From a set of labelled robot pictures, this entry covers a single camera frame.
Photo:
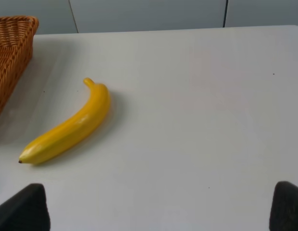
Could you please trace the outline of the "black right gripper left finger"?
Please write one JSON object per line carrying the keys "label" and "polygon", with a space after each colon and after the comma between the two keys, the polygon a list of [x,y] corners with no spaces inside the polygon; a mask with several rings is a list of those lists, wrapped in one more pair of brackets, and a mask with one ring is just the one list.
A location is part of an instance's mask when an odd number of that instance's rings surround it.
{"label": "black right gripper left finger", "polygon": [[45,188],[32,183],[0,205],[0,231],[49,231]]}

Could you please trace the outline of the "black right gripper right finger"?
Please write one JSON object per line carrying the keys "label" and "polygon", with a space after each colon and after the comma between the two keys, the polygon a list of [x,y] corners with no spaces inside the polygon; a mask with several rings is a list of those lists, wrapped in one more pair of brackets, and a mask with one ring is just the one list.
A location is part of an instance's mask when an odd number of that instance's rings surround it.
{"label": "black right gripper right finger", "polygon": [[269,219],[271,231],[298,231],[298,186],[288,181],[276,184]]}

